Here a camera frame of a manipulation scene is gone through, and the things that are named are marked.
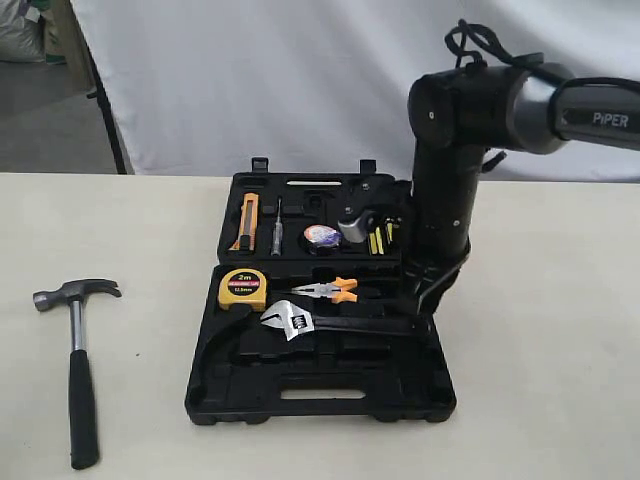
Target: robotic arm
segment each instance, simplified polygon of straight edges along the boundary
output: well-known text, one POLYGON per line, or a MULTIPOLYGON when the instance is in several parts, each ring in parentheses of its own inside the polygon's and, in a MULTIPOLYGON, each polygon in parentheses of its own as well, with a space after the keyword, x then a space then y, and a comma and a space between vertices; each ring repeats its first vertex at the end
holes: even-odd
MULTIPOLYGON (((416 147, 398 306, 411 315, 435 311, 469 255, 479 175, 506 156, 484 163, 489 149, 544 155, 579 140, 640 150, 640 83, 576 79, 542 54, 513 57, 490 29, 464 20, 445 43, 456 68, 417 80, 408 100, 416 147), (465 50, 467 40, 505 65, 488 66, 480 52, 465 50), (464 57, 471 61, 462 66, 464 57)), ((398 214, 398 203, 379 201, 388 187, 357 189, 357 207, 339 222, 347 240, 363 241, 376 211, 398 214)))

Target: white backdrop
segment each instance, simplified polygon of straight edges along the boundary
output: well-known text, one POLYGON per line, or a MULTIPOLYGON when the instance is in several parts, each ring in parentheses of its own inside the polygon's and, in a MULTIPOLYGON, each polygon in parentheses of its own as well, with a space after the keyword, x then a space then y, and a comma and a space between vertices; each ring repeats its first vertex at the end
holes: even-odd
MULTIPOLYGON (((408 178, 412 82, 451 68, 460 17, 514 54, 640 78, 632 0, 73 0, 137 173, 379 171, 408 178)), ((635 152, 573 143, 497 176, 637 180, 635 152)))

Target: hammer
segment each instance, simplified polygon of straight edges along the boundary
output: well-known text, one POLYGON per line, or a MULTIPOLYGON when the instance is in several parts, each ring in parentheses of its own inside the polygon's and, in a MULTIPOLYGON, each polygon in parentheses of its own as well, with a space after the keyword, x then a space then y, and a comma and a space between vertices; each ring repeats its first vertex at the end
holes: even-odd
POLYGON ((33 303, 39 312, 66 303, 71 309, 71 356, 69 358, 69 426, 71 466, 75 470, 94 465, 100 458, 96 429, 96 402, 91 370, 84 342, 82 307, 88 295, 97 292, 121 297, 118 284, 111 280, 86 279, 64 283, 53 292, 36 292, 33 303))

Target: tool case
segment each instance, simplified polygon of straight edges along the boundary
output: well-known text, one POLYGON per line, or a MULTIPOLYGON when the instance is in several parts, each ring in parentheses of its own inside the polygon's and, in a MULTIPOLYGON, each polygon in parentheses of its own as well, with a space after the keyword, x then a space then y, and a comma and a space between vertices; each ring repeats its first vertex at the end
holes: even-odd
POLYGON ((354 185, 380 176, 374 160, 361 160, 359 173, 269 173, 266 158, 254 158, 250 173, 233 177, 206 300, 185 406, 198 425, 271 416, 370 415, 379 421, 449 418, 456 397, 431 315, 410 337, 314 331, 287 341, 281 330, 260 323, 260 313, 244 304, 221 310, 220 280, 237 268, 267 278, 267 308, 289 300, 312 315, 372 317, 395 315, 393 299, 401 254, 393 246, 371 255, 368 244, 342 240, 338 249, 313 255, 302 232, 314 224, 338 229, 338 219, 354 185), (246 193, 259 195, 255 249, 229 250, 238 238, 246 193), (278 197, 284 227, 281 256, 271 255, 278 197), (291 295, 287 289, 312 282, 355 278, 379 293, 375 301, 332 303, 326 298, 291 295), (324 398, 327 390, 361 392, 358 398, 324 398), (319 398, 313 398, 318 391, 319 398))

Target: white table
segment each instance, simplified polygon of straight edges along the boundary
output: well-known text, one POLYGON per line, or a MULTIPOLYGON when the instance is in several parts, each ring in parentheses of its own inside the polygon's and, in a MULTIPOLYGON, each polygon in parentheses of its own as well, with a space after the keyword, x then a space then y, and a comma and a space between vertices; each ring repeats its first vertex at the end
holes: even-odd
POLYGON ((442 424, 196 427, 183 400, 229 180, 0 175, 0 478, 598 479, 640 472, 640 189, 484 183, 438 312, 442 424), (69 466, 69 312, 31 293, 106 277, 86 309, 101 462, 69 466))

